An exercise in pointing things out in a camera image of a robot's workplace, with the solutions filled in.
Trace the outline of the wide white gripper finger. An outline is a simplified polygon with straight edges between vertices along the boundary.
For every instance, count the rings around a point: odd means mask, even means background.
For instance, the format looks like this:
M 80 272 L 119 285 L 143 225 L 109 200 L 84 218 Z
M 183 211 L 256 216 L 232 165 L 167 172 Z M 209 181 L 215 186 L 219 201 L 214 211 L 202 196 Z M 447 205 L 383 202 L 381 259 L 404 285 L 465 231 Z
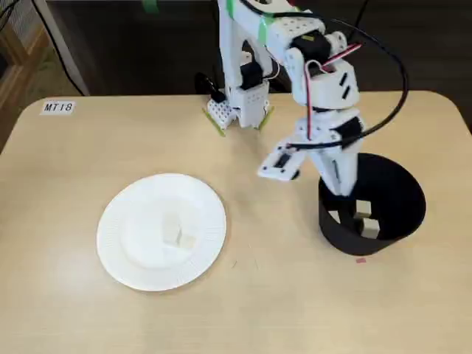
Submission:
M 358 172 L 358 148 L 344 149 L 336 159 L 339 172 L 339 191 L 343 196 L 348 196 L 357 182 Z

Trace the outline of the narrow white gripper finger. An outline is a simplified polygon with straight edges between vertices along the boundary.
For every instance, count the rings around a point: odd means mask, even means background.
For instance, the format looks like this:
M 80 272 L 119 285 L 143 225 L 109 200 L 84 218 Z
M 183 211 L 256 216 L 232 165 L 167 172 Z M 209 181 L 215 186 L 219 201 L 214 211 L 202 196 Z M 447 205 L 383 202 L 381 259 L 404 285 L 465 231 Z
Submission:
M 329 191 L 331 191 L 334 195 L 340 195 L 341 190 L 339 177 L 337 175 L 336 161 L 332 160 L 320 150 L 315 150 L 312 152 L 311 159 Z

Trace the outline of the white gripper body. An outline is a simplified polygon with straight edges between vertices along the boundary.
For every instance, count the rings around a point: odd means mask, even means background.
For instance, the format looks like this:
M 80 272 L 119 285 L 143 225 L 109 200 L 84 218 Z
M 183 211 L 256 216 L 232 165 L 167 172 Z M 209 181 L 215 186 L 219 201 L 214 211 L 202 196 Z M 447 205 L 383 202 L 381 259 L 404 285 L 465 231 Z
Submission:
M 357 108 L 315 112 L 301 118 L 294 132 L 298 149 L 337 148 L 342 150 L 362 139 L 364 122 Z

